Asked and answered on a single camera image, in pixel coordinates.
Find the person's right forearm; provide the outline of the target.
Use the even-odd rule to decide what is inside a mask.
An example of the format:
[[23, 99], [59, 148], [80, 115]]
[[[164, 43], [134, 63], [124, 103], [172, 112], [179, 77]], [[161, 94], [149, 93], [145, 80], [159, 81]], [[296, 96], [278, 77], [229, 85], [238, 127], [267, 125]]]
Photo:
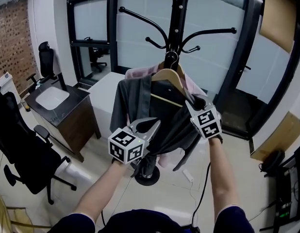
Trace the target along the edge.
[[229, 205], [238, 204], [238, 194], [232, 166], [219, 138], [209, 139], [210, 171], [214, 214]]

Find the pink garment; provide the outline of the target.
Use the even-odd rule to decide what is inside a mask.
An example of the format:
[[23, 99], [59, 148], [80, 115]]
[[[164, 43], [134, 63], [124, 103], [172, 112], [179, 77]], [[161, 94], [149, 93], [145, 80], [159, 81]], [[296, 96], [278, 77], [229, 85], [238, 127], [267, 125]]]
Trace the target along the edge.
[[[125, 79], [130, 78], [142, 78], [150, 74], [157, 73], [159, 70], [163, 68], [163, 63], [160, 63], [153, 67], [143, 67], [143, 68], [132, 68], [126, 71], [125, 73]], [[184, 88], [188, 90], [190, 94], [200, 94], [200, 95], [206, 95], [206, 93], [198, 87], [193, 80], [185, 74], [185, 82], [182, 82]], [[161, 167], [167, 167], [169, 164], [169, 158], [168, 154], [160, 154], [158, 164]]]

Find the white low cabinet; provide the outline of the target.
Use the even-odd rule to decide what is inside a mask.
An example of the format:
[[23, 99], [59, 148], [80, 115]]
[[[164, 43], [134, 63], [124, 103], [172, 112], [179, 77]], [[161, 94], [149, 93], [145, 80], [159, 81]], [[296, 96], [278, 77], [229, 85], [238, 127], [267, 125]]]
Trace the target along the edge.
[[117, 85], [124, 78], [123, 74], [110, 72], [88, 90], [97, 125], [104, 139], [112, 134], [110, 123]]

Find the black sink faucet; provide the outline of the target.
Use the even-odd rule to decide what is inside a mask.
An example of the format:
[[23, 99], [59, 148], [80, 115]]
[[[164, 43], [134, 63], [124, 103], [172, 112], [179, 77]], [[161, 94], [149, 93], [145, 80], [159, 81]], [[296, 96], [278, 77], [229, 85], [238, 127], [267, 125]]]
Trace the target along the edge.
[[64, 81], [62, 73], [59, 73], [57, 75], [57, 79], [54, 82], [52, 82], [51, 84], [55, 84], [57, 82], [60, 83], [60, 87], [61, 87], [62, 90], [67, 91], [67, 86], [65, 84], [65, 81]]

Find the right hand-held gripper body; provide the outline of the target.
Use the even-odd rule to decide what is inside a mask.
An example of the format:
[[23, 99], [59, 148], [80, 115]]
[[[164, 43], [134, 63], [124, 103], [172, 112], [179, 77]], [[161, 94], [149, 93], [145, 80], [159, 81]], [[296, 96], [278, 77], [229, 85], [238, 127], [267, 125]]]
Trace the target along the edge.
[[215, 107], [195, 113], [190, 121], [203, 139], [209, 139], [222, 133], [221, 117]]

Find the dark wooden sink cabinet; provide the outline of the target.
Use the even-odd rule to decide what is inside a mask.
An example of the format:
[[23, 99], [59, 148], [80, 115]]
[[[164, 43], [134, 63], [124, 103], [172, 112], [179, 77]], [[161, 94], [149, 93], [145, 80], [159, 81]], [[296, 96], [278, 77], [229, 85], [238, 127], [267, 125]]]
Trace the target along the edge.
[[84, 161], [81, 150], [95, 135], [101, 137], [90, 93], [59, 82], [45, 83], [25, 99], [38, 124], [72, 156]]

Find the leaning brown cardboard sheet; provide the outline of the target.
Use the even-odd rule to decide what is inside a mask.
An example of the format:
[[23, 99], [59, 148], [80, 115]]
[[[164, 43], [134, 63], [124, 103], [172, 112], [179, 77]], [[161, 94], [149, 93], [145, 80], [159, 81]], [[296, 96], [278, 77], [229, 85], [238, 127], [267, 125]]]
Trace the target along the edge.
[[299, 135], [300, 119], [287, 112], [275, 131], [257, 150], [250, 153], [250, 157], [263, 162], [276, 150], [286, 151]]

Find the black backpack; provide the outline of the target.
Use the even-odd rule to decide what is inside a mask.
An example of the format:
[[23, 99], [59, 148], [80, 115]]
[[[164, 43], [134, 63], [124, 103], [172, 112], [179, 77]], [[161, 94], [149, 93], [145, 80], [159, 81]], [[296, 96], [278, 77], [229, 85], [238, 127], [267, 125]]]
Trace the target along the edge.
[[264, 172], [264, 177], [274, 177], [276, 175], [276, 169], [285, 158], [285, 152], [283, 150], [273, 151], [260, 165], [260, 172]]

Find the white vanity cabinet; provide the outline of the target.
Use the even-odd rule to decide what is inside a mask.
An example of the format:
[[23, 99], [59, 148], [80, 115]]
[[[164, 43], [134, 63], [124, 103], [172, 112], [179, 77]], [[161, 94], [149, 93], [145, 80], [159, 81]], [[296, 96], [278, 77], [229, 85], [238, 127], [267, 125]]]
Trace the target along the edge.
[[9, 72], [6, 72], [0, 77], [0, 92], [2, 94], [12, 92], [16, 98], [17, 104], [20, 104], [21, 98], [14, 84], [13, 76]]

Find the person's left forearm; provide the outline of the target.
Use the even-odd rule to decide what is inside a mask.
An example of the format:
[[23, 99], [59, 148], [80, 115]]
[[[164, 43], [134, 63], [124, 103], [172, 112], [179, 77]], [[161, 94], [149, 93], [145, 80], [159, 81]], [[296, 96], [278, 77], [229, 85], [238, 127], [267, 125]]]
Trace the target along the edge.
[[128, 165], [114, 161], [104, 174], [85, 192], [75, 212], [85, 214], [93, 221], [97, 221], [99, 215], [111, 200], [127, 167]]

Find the black coat rack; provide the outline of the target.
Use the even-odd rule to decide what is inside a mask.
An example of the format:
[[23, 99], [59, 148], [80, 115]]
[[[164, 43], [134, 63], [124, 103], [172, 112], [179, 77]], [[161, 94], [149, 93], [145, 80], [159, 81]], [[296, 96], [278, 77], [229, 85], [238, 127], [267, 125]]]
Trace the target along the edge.
[[188, 36], [186, 39], [183, 39], [184, 25], [185, 25], [185, 17], [187, 11], [187, 4], [189, 0], [172, 0], [172, 11], [170, 18], [170, 27], [169, 27], [169, 35], [166, 35], [162, 28], [155, 22], [149, 20], [148, 18], [141, 16], [133, 11], [126, 9], [125, 7], [119, 7], [118, 11], [120, 13], [126, 13], [130, 16], [133, 16], [151, 26], [155, 27], [163, 36], [165, 45], [160, 46], [149, 37], [146, 37], [146, 41], [153, 44], [155, 47], [159, 49], [165, 49], [166, 55], [165, 60], [163, 62], [163, 68], [170, 68], [176, 71], [177, 65], [179, 63], [179, 57], [181, 52], [184, 53], [192, 53], [200, 50], [199, 46], [196, 46], [190, 50], [184, 50], [185, 44], [191, 40], [192, 38], [199, 35], [206, 34], [217, 34], [217, 33], [237, 33], [237, 29], [234, 27], [226, 28], [226, 29], [211, 29], [211, 30], [202, 30], [195, 32]]

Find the wooden clothes hanger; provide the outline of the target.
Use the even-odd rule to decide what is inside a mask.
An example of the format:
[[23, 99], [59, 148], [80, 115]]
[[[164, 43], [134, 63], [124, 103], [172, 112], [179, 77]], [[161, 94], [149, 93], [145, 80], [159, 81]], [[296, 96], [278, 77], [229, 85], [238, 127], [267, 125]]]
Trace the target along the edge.
[[177, 65], [176, 72], [182, 82], [185, 82], [185, 73], [180, 64]]
[[[164, 80], [169, 81], [175, 88], [177, 88], [177, 90], [179, 90], [185, 96], [185, 90], [184, 90], [183, 84], [182, 84], [181, 79], [176, 71], [174, 71], [173, 69], [170, 69], [170, 68], [163, 68], [163, 69], [159, 70], [157, 73], [155, 73], [154, 75], [152, 75], [152, 77], [151, 77], [152, 82], [164, 81]], [[182, 105], [177, 104], [171, 100], [165, 99], [163, 97], [160, 97], [156, 94], [151, 93], [150, 95], [159, 100], [165, 101], [167, 103], [173, 104], [178, 107], [182, 107]]]

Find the large black mesh office chair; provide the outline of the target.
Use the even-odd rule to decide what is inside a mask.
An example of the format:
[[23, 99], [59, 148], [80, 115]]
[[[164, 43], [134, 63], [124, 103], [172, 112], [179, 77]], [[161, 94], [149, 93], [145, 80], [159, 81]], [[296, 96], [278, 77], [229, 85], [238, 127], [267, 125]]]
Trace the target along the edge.
[[48, 202], [51, 199], [51, 181], [53, 179], [70, 186], [77, 187], [55, 175], [57, 168], [71, 160], [61, 157], [49, 141], [50, 133], [41, 125], [30, 129], [21, 116], [16, 98], [12, 92], [0, 92], [0, 150], [13, 164], [17, 175], [8, 166], [4, 166], [4, 174], [11, 186], [16, 182], [26, 185], [36, 195], [47, 190]]

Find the black framed glass partition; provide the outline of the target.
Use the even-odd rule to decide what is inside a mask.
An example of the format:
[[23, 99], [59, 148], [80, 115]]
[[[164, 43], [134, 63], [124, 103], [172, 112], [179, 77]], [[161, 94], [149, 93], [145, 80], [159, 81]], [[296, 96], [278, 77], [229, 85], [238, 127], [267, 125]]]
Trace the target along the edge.
[[[290, 53], [259, 34], [265, 0], [189, 0], [183, 39], [211, 29], [234, 27], [237, 33], [199, 35], [189, 40], [179, 64], [221, 113], [223, 131], [252, 138], [266, 123], [283, 98], [300, 60], [300, 3], [293, 48]], [[145, 39], [165, 45], [161, 33], [126, 13], [133, 11], [157, 23], [169, 35], [172, 0], [67, 0], [68, 33], [77, 78], [84, 75], [88, 47], [109, 48], [111, 70], [125, 74], [132, 68], [156, 66], [166, 50]]]

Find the grey bathrobe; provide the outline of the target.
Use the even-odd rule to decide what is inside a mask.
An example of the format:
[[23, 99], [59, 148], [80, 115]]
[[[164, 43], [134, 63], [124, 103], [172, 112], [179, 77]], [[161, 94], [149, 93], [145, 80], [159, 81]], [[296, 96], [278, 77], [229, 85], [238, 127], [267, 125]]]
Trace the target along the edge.
[[203, 93], [190, 94], [188, 91], [182, 94], [169, 81], [153, 82], [150, 75], [118, 83], [110, 131], [142, 118], [156, 117], [161, 121], [147, 147], [149, 152], [137, 165], [134, 174], [151, 175], [157, 156], [178, 148], [184, 150], [184, 156], [173, 170], [179, 170], [186, 163], [201, 135], [190, 121], [191, 114], [185, 101], [201, 109], [205, 105], [202, 101], [205, 97]]

